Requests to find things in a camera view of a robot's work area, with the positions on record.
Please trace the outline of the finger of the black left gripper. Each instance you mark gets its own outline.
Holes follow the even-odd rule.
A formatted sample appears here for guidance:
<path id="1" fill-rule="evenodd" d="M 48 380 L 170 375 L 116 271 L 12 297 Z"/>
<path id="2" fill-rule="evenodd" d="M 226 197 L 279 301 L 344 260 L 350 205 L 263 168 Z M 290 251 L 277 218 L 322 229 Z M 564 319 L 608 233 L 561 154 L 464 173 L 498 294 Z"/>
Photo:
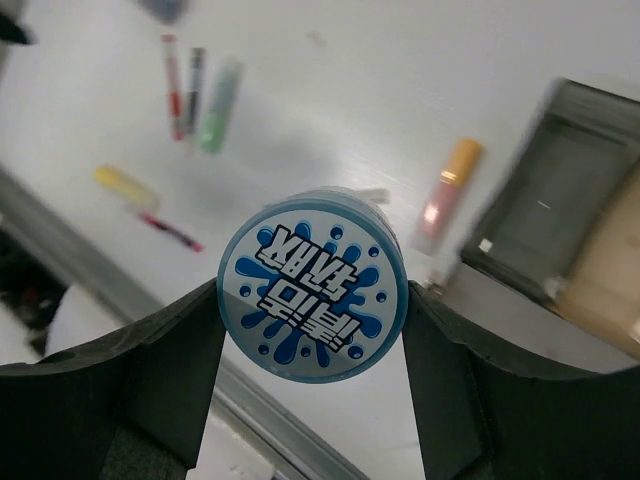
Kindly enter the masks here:
<path id="1" fill-rule="evenodd" d="M 17 45 L 31 45 L 33 43 L 30 34 L 3 11 L 0 12 L 0 40 Z"/>

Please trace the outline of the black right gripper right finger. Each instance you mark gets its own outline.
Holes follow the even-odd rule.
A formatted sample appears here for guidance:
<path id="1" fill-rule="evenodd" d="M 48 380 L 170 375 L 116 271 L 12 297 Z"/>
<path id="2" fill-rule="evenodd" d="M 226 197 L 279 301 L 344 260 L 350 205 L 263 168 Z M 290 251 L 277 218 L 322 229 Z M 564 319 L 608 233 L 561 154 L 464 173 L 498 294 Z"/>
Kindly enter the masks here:
<path id="1" fill-rule="evenodd" d="M 417 283 L 402 330 L 429 479 L 635 479 L 639 371 L 598 374 L 472 323 Z"/>

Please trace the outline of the red gel pen horizontal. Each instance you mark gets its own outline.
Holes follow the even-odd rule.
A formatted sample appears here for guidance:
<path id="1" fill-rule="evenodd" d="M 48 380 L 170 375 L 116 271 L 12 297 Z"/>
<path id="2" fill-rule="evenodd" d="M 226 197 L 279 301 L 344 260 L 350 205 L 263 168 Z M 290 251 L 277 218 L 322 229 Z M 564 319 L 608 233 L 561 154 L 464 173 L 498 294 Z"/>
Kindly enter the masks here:
<path id="1" fill-rule="evenodd" d="M 144 222 L 146 225 L 171 237 L 172 239 L 179 242 L 184 247 L 197 253 L 204 251 L 204 246 L 201 243 L 199 243 L 189 235 L 185 234 L 184 232 L 180 231 L 176 227 L 170 225 L 166 221 L 161 220 L 156 215 L 150 214 L 148 212 L 142 212 L 142 211 L 135 212 L 134 215 L 139 220 Z"/>

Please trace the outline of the blue gel pen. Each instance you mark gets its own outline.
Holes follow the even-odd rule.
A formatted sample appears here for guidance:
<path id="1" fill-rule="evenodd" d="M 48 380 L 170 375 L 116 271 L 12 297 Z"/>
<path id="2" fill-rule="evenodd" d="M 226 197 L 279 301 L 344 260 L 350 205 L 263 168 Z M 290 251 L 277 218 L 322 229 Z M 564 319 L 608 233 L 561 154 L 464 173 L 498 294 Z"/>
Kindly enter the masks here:
<path id="1" fill-rule="evenodd" d="M 388 204 L 390 202 L 390 192 L 384 188 L 357 189 L 359 198 L 374 204 Z"/>

